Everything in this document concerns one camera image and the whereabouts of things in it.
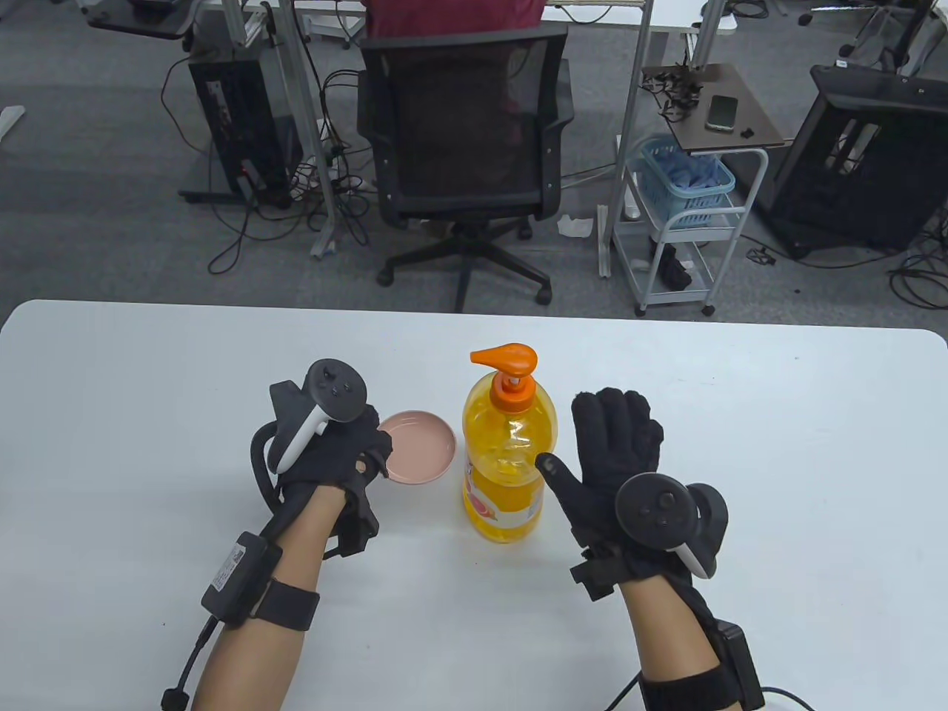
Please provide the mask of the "person's right hand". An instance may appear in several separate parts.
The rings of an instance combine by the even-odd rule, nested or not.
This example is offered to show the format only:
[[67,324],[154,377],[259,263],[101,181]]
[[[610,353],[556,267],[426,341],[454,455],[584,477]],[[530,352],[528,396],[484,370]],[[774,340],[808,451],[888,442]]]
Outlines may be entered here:
[[571,410],[581,477],[552,453],[536,455],[535,467],[583,550],[583,562],[571,568],[573,581],[597,601],[618,584],[661,576],[701,625],[710,626],[713,614],[685,564],[677,555],[633,541],[616,512],[620,488],[658,469],[664,430],[651,417],[649,401],[635,390],[605,388],[579,393]]

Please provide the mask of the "person's left hand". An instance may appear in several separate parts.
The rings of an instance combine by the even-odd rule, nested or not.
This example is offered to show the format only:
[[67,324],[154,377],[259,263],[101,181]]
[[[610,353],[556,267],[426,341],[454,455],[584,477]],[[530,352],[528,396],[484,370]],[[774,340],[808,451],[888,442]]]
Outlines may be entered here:
[[393,452],[392,437],[379,424],[375,407],[366,405],[352,422],[332,421],[322,435],[312,437],[298,460],[277,477],[282,502],[264,529],[268,541],[287,531],[315,492],[332,487],[343,491],[345,501],[330,532],[338,545],[323,556],[348,558],[365,550],[379,531],[366,488],[377,476],[388,476]]

